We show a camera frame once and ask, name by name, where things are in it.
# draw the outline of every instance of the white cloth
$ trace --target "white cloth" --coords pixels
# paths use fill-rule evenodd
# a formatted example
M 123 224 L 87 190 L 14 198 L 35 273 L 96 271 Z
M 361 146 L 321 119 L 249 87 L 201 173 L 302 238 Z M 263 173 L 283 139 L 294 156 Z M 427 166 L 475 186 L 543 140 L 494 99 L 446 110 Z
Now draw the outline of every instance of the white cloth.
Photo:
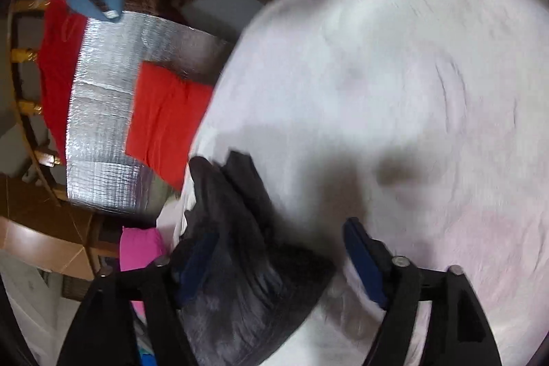
M 166 200 L 160 214 L 156 218 L 156 229 L 162 236 L 162 242 L 167 253 L 174 251 L 179 243 L 179 237 L 187 229 L 185 218 L 185 202 L 171 196 Z
M 524 365 L 549 329 L 548 43 L 534 0 L 276 0 L 191 152 L 249 152 L 282 234 L 337 262 L 355 215 L 420 267 L 462 265 L 503 364 Z M 345 277 L 356 285 L 348 262 Z M 382 315 L 337 281 L 265 364 L 362 363 Z

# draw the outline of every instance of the pink cloth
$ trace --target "pink cloth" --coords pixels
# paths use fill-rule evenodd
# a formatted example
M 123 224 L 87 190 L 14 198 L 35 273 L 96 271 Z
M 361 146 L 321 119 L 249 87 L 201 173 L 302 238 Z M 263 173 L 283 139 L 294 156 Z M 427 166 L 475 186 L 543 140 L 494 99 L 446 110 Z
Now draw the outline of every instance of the pink cloth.
M 158 256 L 166 254 L 160 232 L 156 228 L 122 229 L 120 236 L 120 270 L 137 270 L 146 267 Z M 133 308 L 140 316 L 145 316 L 142 301 L 132 301 Z

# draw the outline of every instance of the metal screw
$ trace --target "metal screw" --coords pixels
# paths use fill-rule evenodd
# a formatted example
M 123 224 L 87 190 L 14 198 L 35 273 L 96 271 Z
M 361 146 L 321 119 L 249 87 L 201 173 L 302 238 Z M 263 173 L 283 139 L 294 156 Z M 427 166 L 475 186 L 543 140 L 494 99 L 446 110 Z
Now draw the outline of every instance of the metal screw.
M 101 269 L 99 270 L 98 275 L 99 275 L 101 278 L 105 278 L 106 276 L 109 276 L 112 272 L 113 272 L 113 268 L 112 268 L 110 265 L 104 265 L 104 266 L 101 267 Z
M 451 265 L 449 270 L 451 273 L 454 273 L 455 276 L 460 276 L 464 273 L 461 265 Z
M 154 260 L 154 265 L 157 267 L 163 267 L 165 265 L 168 265 L 169 262 L 170 262 L 170 257 L 167 255 L 162 255 L 162 256 L 158 256 L 158 258 Z
M 410 260 L 405 256 L 395 256 L 393 258 L 393 264 L 397 267 L 408 267 L 410 265 Z

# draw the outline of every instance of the black cloth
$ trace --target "black cloth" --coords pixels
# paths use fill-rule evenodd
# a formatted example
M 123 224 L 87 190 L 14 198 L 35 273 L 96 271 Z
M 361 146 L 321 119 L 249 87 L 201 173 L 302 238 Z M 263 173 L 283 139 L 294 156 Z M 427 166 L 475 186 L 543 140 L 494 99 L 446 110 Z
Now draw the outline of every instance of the black cloth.
M 58 366 L 138 366 L 130 300 L 144 302 L 158 366 L 258 365 L 311 312 L 334 266 L 275 242 L 273 207 L 252 159 L 232 152 L 224 167 L 200 157 L 189 165 L 197 203 L 169 264 L 96 278 Z M 174 278 L 208 234 L 219 235 L 208 271 L 194 298 L 176 311 L 180 284 Z
M 231 152 L 219 167 L 193 158 L 197 203 L 180 245 L 218 229 L 210 272 L 179 316 L 201 366 L 253 366 L 300 326 L 334 273 L 309 250 L 275 241 L 271 200 L 252 158 Z

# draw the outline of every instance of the wooden rung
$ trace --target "wooden rung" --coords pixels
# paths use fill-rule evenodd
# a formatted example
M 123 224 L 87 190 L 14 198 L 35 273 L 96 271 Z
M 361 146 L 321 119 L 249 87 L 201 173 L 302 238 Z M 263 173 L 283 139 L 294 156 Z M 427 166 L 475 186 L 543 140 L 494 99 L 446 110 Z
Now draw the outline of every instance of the wooden rung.
M 17 0 L 10 6 L 11 13 L 23 13 L 25 11 L 44 11 L 49 5 L 49 0 L 36 2 L 35 0 Z
M 69 197 L 67 196 L 67 187 L 65 185 L 57 184 L 51 189 L 53 193 L 56 195 L 57 199 L 68 202 Z
M 19 112 L 23 115 L 42 115 L 42 105 L 34 103 L 33 101 L 28 100 L 19 100 L 17 102 Z
M 12 49 L 11 53 L 12 62 L 36 61 L 37 57 L 38 50 L 34 49 Z
M 35 149 L 34 153 L 39 164 L 49 166 L 50 168 L 61 164 L 61 158 L 55 151 L 52 151 L 51 149 L 41 147 Z
M 108 258 L 119 257 L 119 246 L 114 243 L 95 241 L 90 247 L 90 252 L 96 256 L 105 256 Z

